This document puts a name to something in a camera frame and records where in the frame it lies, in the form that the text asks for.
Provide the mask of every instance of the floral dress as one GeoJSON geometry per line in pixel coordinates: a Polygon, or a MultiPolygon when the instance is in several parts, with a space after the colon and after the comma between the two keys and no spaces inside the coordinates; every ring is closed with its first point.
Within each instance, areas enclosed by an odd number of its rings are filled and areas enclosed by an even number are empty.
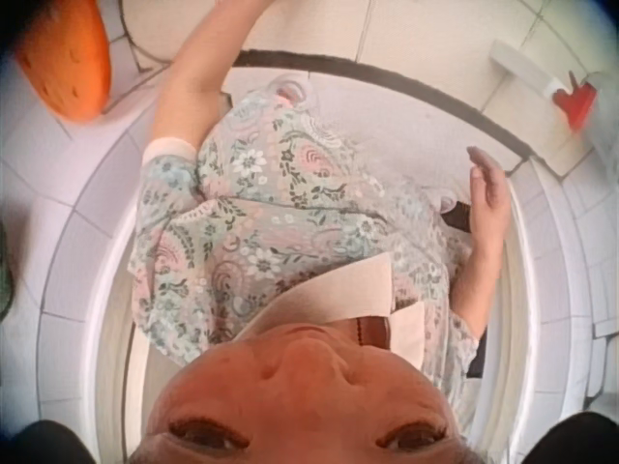
{"type": "Polygon", "coordinates": [[[411,181],[381,184],[302,105],[256,91],[213,129],[197,163],[169,153],[144,166],[134,320],[164,354],[190,363],[286,290],[383,252],[392,253],[394,310],[425,304],[422,371],[454,403],[477,349],[449,309],[464,246],[411,181]]]}

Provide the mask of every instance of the orange object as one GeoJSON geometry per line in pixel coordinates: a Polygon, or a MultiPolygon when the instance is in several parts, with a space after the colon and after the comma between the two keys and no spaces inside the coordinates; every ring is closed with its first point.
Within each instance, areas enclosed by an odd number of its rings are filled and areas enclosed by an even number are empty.
{"type": "Polygon", "coordinates": [[[109,96],[111,65],[96,0],[53,0],[15,50],[39,97],[70,121],[97,117],[109,96]]]}
{"type": "Polygon", "coordinates": [[[568,115],[570,128],[573,131],[580,131],[589,116],[598,91],[588,82],[585,82],[582,86],[578,85],[573,72],[570,72],[570,81],[574,89],[573,92],[568,94],[565,90],[557,90],[552,96],[552,100],[568,115]]]}

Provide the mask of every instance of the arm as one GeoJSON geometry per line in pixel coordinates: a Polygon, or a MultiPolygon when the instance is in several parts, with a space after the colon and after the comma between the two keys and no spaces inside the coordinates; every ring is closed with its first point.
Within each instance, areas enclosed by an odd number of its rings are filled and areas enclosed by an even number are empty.
{"type": "Polygon", "coordinates": [[[151,139],[177,137],[195,148],[219,121],[223,80],[254,23],[273,0],[225,0],[185,42],[160,96],[151,139]]]}
{"type": "Polygon", "coordinates": [[[512,216],[503,169],[478,148],[468,149],[471,169],[473,253],[452,288],[452,310],[476,338],[486,330],[496,281],[501,273],[503,241],[512,216]]]}

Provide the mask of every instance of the woman's left hand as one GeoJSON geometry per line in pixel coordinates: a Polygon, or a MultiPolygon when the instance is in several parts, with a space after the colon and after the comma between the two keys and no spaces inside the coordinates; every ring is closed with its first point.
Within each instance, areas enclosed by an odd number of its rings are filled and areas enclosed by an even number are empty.
{"type": "Polygon", "coordinates": [[[512,218],[505,172],[490,155],[477,147],[467,149],[471,161],[471,234],[473,251],[501,256],[512,218]]]}

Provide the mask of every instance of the dress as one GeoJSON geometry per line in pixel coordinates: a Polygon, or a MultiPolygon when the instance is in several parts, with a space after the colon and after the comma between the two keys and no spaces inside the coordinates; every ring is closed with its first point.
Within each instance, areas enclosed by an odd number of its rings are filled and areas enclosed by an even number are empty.
{"type": "Polygon", "coordinates": [[[134,320],[189,363],[295,285],[390,252],[393,309],[424,302],[422,371],[454,403],[477,340],[449,310],[466,249],[447,229],[411,181],[382,185],[303,105],[255,91],[209,134],[197,164],[169,153],[144,166],[134,320]]]}

